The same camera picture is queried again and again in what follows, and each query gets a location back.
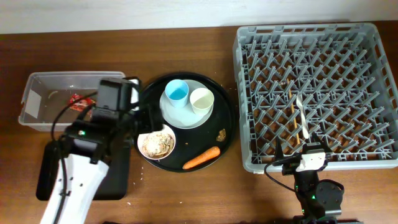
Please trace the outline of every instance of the dish rack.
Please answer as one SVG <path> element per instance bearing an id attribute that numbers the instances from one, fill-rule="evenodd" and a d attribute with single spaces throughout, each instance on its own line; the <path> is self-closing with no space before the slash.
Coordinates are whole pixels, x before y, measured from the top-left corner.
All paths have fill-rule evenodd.
<path id="1" fill-rule="evenodd" d="M 333 151 L 326 170 L 398 166 L 398 92 L 375 25 L 240 27 L 233 55 L 247 171 L 264 173 L 277 136 L 285 156 L 302 150 L 298 93 L 309 133 Z"/>

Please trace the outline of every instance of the plastic bin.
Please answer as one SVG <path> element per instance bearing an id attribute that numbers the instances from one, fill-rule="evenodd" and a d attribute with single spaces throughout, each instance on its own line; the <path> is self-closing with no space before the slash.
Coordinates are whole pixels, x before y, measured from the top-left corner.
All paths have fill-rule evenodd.
<path id="1" fill-rule="evenodd" d="M 264 173 L 276 136 L 286 156 L 302 150 L 299 92 L 310 133 L 333 151 L 327 170 L 398 166 L 398 92 L 376 26 L 240 27 L 233 55 L 247 171 Z"/>
<path id="2" fill-rule="evenodd" d="M 58 113 L 72 94 L 96 91 L 102 78 L 124 78 L 122 72 L 36 72 L 29 76 L 22 97 L 24 104 L 18 122 L 38 131 L 51 131 Z M 55 126 L 63 131 L 76 119 L 78 111 L 68 110 Z"/>

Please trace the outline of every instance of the bowl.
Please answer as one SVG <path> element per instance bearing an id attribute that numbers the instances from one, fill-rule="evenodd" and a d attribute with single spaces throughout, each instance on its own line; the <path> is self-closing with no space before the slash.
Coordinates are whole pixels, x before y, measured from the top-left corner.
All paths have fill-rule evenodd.
<path id="1" fill-rule="evenodd" d="M 172 149 L 168 153 L 166 153 L 164 155 L 161 155 L 161 156 L 158 156 L 158 157 L 151 157 L 151 156 L 147 155 L 146 152 L 143 150 L 144 140 L 145 140 L 146 137 L 148 137 L 151 134 L 160 134 L 160 133 L 161 134 L 169 134 L 169 135 L 171 135 L 172 139 L 174 140 L 174 145 L 173 145 Z M 140 134 L 140 135 L 138 135 L 138 139 L 137 139 L 137 146 L 138 146 L 139 152 L 141 152 L 141 154 L 143 156 L 145 156 L 146 158 L 153 159 L 153 160 L 164 159 L 167 156 L 169 156 L 174 150 L 175 143 L 176 143 L 176 138 L 175 138 L 175 134 L 174 134 L 173 130 L 170 127 L 168 127 L 167 125 L 165 125 L 165 124 L 163 124 L 163 130 L 154 131 L 153 133 Z"/>

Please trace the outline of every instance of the red object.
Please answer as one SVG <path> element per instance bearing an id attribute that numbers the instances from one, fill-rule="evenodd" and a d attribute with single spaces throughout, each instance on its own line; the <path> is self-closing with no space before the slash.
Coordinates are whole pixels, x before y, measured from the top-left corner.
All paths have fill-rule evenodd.
<path id="1" fill-rule="evenodd" d="M 69 103 L 73 103 L 75 100 L 78 100 L 78 99 L 80 99 L 80 98 L 82 98 L 82 97 L 83 97 L 82 95 L 79 95 L 79 94 L 76 94 L 76 93 L 75 93 L 75 94 L 73 94 L 72 97 L 70 98 Z M 72 110 L 77 110 L 77 111 L 79 111 L 79 112 L 82 112 L 83 109 L 86 108 L 86 106 L 88 106 L 88 105 L 90 105 L 90 104 L 93 104 L 93 103 L 95 103 L 94 100 L 92 100 L 92 99 L 90 99 L 90 98 L 87 98 L 87 99 L 84 99 L 84 100 L 81 100 L 81 101 L 75 103 L 74 105 L 72 105 L 72 106 L 70 107 L 70 109 L 72 109 Z"/>

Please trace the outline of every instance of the carrot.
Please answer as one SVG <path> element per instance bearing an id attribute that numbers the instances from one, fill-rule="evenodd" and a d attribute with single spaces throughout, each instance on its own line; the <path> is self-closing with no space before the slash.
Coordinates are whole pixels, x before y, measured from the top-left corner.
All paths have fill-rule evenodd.
<path id="1" fill-rule="evenodd" d="M 182 167 L 183 169 L 190 169 L 192 167 L 195 167 L 199 164 L 202 164 L 214 157 L 217 157 L 220 154 L 220 149 L 217 146 L 211 147 L 206 150 L 206 152 L 200 154 L 198 157 L 188 161 L 184 166 Z"/>

